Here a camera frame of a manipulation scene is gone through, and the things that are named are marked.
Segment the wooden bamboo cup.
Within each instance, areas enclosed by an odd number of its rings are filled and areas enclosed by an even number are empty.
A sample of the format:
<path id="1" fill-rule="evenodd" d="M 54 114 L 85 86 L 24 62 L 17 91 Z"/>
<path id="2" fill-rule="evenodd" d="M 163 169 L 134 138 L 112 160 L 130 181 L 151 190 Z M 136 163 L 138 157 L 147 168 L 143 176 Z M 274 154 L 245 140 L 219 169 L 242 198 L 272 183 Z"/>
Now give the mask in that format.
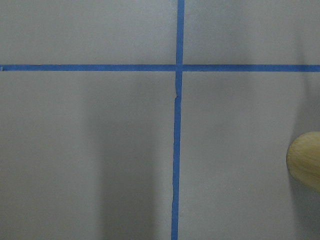
<path id="1" fill-rule="evenodd" d="M 310 131 L 295 138 L 286 154 L 290 175 L 305 186 L 320 191 L 320 133 Z"/>

